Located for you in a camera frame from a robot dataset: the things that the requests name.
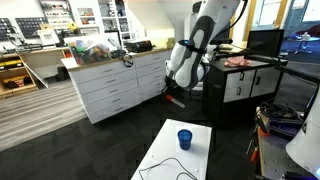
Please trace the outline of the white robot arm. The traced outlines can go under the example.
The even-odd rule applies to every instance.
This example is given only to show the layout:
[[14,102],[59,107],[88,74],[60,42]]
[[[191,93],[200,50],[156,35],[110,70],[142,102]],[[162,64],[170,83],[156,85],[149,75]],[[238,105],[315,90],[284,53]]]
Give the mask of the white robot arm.
[[240,0],[202,0],[189,37],[175,43],[166,61],[163,93],[175,86],[194,88],[206,73],[202,62],[209,43],[227,26]]

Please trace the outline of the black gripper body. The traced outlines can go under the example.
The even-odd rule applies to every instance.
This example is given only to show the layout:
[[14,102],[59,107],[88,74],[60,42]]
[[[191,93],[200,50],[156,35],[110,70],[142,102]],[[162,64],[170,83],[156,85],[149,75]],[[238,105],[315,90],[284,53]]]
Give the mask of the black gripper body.
[[165,90],[172,90],[177,86],[175,80],[169,78],[168,76],[165,77]]

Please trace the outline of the metal robot base table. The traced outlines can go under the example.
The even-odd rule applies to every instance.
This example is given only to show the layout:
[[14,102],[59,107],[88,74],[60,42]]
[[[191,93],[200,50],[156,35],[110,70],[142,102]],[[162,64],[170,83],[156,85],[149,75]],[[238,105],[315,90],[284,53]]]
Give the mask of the metal robot base table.
[[258,129],[259,170],[267,180],[319,180],[287,154],[287,140]]

